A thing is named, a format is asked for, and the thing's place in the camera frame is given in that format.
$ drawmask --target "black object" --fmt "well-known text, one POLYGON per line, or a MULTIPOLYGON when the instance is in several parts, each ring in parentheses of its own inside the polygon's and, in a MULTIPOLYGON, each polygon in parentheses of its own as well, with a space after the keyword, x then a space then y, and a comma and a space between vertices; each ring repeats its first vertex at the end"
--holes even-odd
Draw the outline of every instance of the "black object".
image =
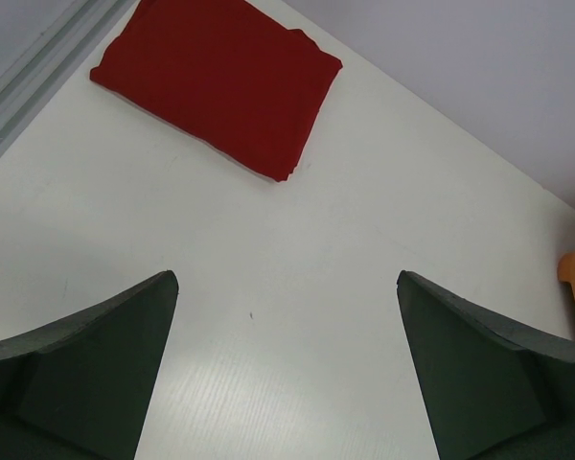
POLYGON ((415 273, 398 293, 441 460, 575 460, 575 342, 415 273))
POLYGON ((131 460, 176 305, 172 272, 0 342, 0 460, 131 460))

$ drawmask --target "gray wall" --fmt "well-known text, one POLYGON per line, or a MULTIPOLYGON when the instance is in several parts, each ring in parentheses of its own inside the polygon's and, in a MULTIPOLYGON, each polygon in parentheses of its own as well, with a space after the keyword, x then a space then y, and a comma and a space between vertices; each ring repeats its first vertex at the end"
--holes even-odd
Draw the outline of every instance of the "gray wall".
POLYGON ((575 0, 286 1, 575 207, 575 0))
POLYGON ((77 0, 0 0, 0 76, 77 0))

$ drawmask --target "white tabletop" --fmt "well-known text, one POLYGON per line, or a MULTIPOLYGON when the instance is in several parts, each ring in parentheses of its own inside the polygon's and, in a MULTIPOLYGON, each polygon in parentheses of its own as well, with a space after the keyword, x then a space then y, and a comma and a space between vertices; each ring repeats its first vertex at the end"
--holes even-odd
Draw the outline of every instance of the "white tabletop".
POLYGON ((252 3, 345 65, 291 179, 91 83, 122 20, 0 159, 0 339, 170 268, 137 459, 436 459, 399 272, 571 336, 555 270, 575 211, 287 5, 252 3))

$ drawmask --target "folded red shirt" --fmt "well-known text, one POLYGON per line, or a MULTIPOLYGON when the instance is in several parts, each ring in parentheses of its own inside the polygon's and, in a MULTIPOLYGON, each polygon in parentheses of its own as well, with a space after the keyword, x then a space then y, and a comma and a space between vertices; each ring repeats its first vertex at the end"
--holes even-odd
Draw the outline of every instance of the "folded red shirt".
POLYGON ((280 181, 341 67, 244 0, 142 0, 90 78, 280 181))

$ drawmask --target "table surface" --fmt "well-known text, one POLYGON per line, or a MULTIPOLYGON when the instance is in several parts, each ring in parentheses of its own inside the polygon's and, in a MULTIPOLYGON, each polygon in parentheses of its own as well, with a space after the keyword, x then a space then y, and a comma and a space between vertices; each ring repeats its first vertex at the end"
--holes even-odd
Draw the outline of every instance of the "table surface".
POLYGON ((575 211, 287 5, 252 3, 345 65, 291 179, 91 83, 124 18, 0 159, 0 339, 170 268, 137 459, 436 459, 399 272, 571 337, 556 262, 575 211))

